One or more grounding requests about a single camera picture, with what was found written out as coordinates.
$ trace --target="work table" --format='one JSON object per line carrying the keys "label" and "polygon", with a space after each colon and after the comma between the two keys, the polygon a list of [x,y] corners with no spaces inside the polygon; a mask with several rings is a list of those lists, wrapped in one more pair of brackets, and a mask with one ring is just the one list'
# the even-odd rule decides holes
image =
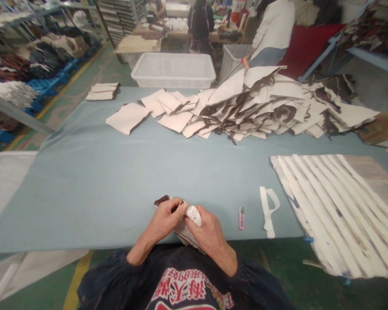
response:
{"label": "work table", "polygon": [[[0,253],[132,246],[165,194],[201,204],[221,221],[228,240],[263,239],[259,186],[273,189],[276,238],[303,237],[272,155],[367,155],[388,170],[388,153],[354,133],[330,141],[290,133],[189,139],[148,116],[130,136],[106,118],[157,89],[122,87],[115,100],[82,102],[40,147],[21,186],[0,215]],[[185,96],[197,89],[179,89]],[[244,207],[244,230],[238,210]],[[171,234],[163,242],[176,242]]]}

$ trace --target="dark jacket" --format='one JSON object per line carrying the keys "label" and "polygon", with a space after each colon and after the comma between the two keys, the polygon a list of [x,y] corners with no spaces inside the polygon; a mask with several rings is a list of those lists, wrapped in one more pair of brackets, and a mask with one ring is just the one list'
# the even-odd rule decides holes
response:
{"label": "dark jacket", "polygon": [[80,310],[294,309],[277,279],[240,255],[229,278],[191,247],[157,245],[138,267],[127,262],[127,254],[114,252],[85,274]]}
{"label": "dark jacket", "polygon": [[188,29],[194,40],[208,38],[210,32],[214,30],[214,13],[211,5],[207,4],[206,6],[199,6],[194,4],[190,8],[190,11],[188,12]]}

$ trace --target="storage rack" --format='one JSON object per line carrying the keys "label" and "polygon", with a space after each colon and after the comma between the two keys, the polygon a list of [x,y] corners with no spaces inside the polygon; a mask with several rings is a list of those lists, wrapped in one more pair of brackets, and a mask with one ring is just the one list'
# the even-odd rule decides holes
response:
{"label": "storage rack", "polygon": [[147,14],[143,0],[99,0],[97,7],[114,48]]}

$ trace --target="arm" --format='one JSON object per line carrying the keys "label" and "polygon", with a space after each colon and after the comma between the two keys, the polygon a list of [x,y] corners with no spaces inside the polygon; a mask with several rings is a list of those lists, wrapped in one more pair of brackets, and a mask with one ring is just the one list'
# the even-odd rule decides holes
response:
{"label": "arm", "polygon": [[238,255],[237,272],[233,277],[228,276],[227,282],[235,302],[238,300],[237,303],[244,304],[244,307],[250,307],[250,302],[244,300],[244,296],[247,296],[250,301],[265,309],[295,309],[278,280],[246,257]]}
{"label": "arm", "polygon": [[226,274],[238,309],[294,309],[276,278],[262,266],[237,255],[224,239],[218,218],[196,206],[201,227],[185,219],[188,229],[201,249]]}
{"label": "arm", "polygon": [[260,23],[260,26],[256,31],[256,35],[254,36],[251,51],[247,55],[247,58],[249,60],[251,60],[251,57],[253,56],[254,52],[257,50],[260,43],[262,42],[263,37],[266,34],[267,28],[269,27],[269,24],[272,21],[274,16],[275,15],[272,14],[272,11],[270,10],[270,5],[269,5],[263,14],[262,22]]}
{"label": "arm", "polygon": [[180,203],[180,198],[161,203],[130,251],[113,253],[85,274],[78,289],[80,310],[132,308],[132,298],[148,279],[146,258],[151,249],[171,233],[188,209],[188,203]]}
{"label": "arm", "polygon": [[207,4],[207,17],[208,17],[208,25],[209,25],[209,32],[214,31],[214,12],[211,5]]}

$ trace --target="pink utility knife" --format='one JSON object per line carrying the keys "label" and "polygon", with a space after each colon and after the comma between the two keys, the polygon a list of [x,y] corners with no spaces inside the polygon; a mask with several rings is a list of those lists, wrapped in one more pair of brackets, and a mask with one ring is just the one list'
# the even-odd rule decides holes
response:
{"label": "pink utility knife", "polygon": [[240,207],[238,210],[238,228],[244,230],[244,207]]}

